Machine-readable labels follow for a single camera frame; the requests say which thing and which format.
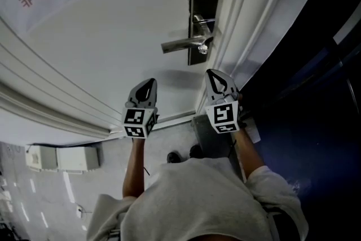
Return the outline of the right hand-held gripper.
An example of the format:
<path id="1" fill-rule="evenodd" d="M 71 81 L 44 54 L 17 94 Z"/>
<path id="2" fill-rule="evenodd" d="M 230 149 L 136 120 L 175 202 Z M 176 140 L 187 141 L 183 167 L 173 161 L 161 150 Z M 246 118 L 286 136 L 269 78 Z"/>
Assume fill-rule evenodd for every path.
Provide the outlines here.
<path id="1" fill-rule="evenodd" d="M 218 89 L 217 81 L 223 87 L 222 90 Z M 237 99 L 237 87 L 233 78 L 219 70 L 207 69 L 205 83 L 208 101 L 211 104 L 205 107 L 205 111 L 216 133 L 230 133 L 242 129 L 242 108 Z"/>

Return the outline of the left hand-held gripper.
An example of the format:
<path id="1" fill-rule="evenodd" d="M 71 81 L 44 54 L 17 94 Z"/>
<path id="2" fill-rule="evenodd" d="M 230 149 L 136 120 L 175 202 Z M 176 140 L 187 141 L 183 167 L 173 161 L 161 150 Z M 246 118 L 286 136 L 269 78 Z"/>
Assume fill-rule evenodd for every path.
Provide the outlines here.
<path id="1" fill-rule="evenodd" d="M 127 137 L 147 139 L 157 123 L 157 81 L 149 78 L 134 87 L 122 112 L 122 126 Z"/>

